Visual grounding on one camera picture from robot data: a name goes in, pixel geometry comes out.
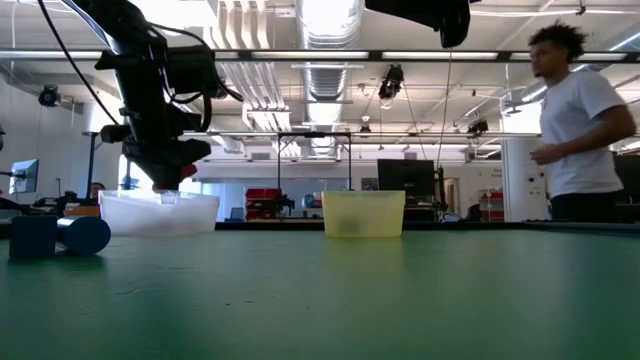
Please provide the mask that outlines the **black computer monitor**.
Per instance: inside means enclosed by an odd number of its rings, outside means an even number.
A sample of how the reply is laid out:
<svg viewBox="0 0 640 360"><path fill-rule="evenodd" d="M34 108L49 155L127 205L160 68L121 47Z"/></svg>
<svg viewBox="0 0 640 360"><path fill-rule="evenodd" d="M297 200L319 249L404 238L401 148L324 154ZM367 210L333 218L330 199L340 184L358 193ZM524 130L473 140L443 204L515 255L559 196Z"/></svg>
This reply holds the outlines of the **black computer monitor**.
<svg viewBox="0 0 640 360"><path fill-rule="evenodd" d="M383 191L404 191L408 197L433 197L435 166L430 160L379 159L378 188Z"/></svg>

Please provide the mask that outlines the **clear plastic bin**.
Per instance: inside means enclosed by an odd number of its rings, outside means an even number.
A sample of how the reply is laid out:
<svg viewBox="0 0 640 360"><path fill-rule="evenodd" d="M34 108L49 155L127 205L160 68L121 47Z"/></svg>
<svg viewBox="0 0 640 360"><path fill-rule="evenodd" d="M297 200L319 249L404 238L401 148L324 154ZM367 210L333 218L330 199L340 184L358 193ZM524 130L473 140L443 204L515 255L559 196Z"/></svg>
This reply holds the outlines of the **clear plastic bin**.
<svg viewBox="0 0 640 360"><path fill-rule="evenodd" d="M101 218L115 236L174 236L212 232L220 198L180 191L109 190L98 197Z"/></svg>

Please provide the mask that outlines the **silver ventilation duct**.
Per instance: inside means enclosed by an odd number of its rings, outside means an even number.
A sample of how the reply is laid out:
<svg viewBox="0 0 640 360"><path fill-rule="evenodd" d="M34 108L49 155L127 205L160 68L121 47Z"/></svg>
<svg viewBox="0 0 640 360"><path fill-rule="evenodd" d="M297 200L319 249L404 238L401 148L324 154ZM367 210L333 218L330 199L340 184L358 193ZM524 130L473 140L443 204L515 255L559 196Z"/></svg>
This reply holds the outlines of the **silver ventilation duct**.
<svg viewBox="0 0 640 360"><path fill-rule="evenodd" d="M303 49L352 50L358 44L365 0L296 0L295 7ZM342 64L306 65L306 121L312 130L336 130L348 80L349 71Z"/></svg>

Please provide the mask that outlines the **blue rectangular block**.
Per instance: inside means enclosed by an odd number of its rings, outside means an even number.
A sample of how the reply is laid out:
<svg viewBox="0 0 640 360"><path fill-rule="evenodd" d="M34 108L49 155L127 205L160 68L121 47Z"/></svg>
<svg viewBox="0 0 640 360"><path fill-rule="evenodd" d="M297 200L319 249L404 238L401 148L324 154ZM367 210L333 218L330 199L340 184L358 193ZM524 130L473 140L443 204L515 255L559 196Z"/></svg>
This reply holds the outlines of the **blue rectangular block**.
<svg viewBox="0 0 640 360"><path fill-rule="evenodd" d="M55 216L18 216L11 220L9 256L12 259L51 258L56 253Z"/></svg>

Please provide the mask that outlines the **yellow plastic bin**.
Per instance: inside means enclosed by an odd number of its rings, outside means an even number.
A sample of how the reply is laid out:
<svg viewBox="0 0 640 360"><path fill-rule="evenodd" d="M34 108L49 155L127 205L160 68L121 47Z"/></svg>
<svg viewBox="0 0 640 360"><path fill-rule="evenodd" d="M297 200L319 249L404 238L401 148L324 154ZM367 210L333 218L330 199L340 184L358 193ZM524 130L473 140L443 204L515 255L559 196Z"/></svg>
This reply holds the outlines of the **yellow plastic bin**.
<svg viewBox="0 0 640 360"><path fill-rule="evenodd" d="M329 238L399 238L404 191L326 191L321 194Z"/></svg>

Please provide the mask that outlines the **green table mat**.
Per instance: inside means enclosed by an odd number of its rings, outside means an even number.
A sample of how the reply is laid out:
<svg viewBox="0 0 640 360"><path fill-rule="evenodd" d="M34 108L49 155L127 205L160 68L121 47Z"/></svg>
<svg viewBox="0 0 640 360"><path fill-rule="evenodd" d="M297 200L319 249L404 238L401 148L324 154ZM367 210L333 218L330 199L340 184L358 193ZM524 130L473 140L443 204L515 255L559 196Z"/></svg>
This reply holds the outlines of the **green table mat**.
<svg viewBox="0 0 640 360"><path fill-rule="evenodd" d="M640 238L217 231L19 261L0 360L640 360Z"/></svg>

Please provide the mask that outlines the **red bin shelf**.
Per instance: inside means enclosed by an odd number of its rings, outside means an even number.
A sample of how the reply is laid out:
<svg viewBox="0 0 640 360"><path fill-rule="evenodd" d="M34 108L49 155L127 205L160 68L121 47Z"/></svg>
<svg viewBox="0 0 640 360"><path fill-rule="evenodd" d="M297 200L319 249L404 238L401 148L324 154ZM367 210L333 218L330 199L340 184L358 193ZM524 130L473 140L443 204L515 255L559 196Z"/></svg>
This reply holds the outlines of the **red bin shelf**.
<svg viewBox="0 0 640 360"><path fill-rule="evenodd" d="M501 189L482 189L479 191L478 204L481 220L484 222L504 222L504 195Z"/></svg>
<svg viewBox="0 0 640 360"><path fill-rule="evenodd" d="M276 219L282 212L282 190L278 188L249 188L245 193L245 219Z"/></svg>

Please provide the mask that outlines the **white pillar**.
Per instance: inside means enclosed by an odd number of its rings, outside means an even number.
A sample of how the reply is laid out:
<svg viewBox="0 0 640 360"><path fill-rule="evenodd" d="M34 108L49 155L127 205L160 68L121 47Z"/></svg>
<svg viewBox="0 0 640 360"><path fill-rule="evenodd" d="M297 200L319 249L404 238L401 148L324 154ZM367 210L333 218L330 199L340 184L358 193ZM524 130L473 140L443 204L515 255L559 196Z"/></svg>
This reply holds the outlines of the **white pillar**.
<svg viewBox="0 0 640 360"><path fill-rule="evenodd" d="M539 138L502 141L504 212L507 222L547 218L545 169L531 159Z"/></svg>

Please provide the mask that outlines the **distant black rig frame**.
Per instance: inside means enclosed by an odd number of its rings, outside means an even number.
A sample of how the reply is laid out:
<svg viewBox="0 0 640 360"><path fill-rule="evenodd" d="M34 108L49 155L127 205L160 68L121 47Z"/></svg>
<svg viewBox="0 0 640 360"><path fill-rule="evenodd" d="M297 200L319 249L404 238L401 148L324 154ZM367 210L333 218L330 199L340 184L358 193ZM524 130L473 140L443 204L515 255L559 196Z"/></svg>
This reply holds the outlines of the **distant black rig frame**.
<svg viewBox="0 0 640 360"><path fill-rule="evenodd" d="M303 137L306 139L321 139L328 137L344 137L347 140L347 153L348 153L348 191L354 191L353 177L352 177L352 134L350 132L322 132L322 131L306 131L306 132L276 132L277 137L277 188L282 189L281 186L281 164L282 164L282 139L284 137L295 140L297 137Z"/></svg>

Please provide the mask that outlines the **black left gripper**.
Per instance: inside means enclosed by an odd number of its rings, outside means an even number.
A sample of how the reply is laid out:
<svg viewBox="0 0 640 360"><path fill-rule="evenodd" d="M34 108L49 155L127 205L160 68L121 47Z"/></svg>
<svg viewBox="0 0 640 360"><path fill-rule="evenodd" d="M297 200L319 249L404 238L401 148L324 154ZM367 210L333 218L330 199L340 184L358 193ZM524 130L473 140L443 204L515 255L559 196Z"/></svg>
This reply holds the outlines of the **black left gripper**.
<svg viewBox="0 0 640 360"><path fill-rule="evenodd" d="M210 127L210 95L194 93L205 100L201 120L186 115L165 100L168 85L165 66L168 48L152 49L148 54L102 52L95 68L116 74L123 98L120 114L126 125L106 125L100 131L107 143L123 142L123 153L153 182L155 190L179 188L181 170L211 154L204 141L176 140L185 130L205 132Z"/></svg>

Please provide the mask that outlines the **blue cylinder block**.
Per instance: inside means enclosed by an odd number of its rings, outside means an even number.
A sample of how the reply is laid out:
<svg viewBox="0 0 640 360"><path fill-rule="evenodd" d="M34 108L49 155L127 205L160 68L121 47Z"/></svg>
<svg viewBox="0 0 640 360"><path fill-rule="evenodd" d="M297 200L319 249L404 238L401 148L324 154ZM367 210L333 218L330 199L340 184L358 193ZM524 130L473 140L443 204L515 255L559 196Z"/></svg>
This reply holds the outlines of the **blue cylinder block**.
<svg viewBox="0 0 640 360"><path fill-rule="evenodd" d="M57 228L57 243L75 255L94 255L102 251L111 239L109 225L99 217L60 218L57 220Z"/></svg>

